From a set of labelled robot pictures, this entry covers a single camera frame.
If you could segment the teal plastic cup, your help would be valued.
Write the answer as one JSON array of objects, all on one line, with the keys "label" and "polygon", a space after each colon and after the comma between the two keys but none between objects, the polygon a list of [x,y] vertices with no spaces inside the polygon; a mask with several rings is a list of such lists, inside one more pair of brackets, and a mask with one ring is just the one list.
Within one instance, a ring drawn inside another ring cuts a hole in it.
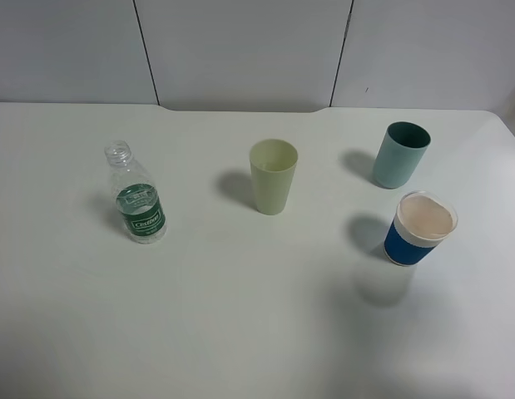
[{"label": "teal plastic cup", "polygon": [[390,124],[374,162],[374,180],[386,189],[403,186],[430,143],[430,134],[421,126],[407,121]]}]

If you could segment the blue sleeve paper cup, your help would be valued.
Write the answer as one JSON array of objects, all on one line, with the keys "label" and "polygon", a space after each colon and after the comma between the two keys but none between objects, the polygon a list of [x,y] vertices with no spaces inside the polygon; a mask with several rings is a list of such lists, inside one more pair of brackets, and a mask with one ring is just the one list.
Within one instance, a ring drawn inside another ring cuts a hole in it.
[{"label": "blue sleeve paper cup", "polygon": [[387,258],[394,264],[420,262],[457,227],[454,208],[428,191],[407,193],[398,203],[384,239]]}]

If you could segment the pale yellow plastic cup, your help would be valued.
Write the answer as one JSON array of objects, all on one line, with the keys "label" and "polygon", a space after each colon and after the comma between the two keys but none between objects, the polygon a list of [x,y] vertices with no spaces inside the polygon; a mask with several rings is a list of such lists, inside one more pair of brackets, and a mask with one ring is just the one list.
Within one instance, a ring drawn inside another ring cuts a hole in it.
[{"label": "pale yellow plastic cup", "polygon": [[277,215],[284,210],[298,158],[298,151],[285,140],[267,139],[252,146],[251,183],[259,212]]}]

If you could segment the clear green-label water bottle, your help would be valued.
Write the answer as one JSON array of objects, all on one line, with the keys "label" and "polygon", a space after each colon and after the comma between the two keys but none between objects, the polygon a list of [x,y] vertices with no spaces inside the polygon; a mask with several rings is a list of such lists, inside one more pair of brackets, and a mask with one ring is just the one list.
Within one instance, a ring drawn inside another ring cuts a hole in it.
[{"label": "clear green-label water bottle", "polygon": [[110,168],[111,197],[131,239],[153,244],[166,233],[166,216],[156,185],[124,140],[104,149]]}]

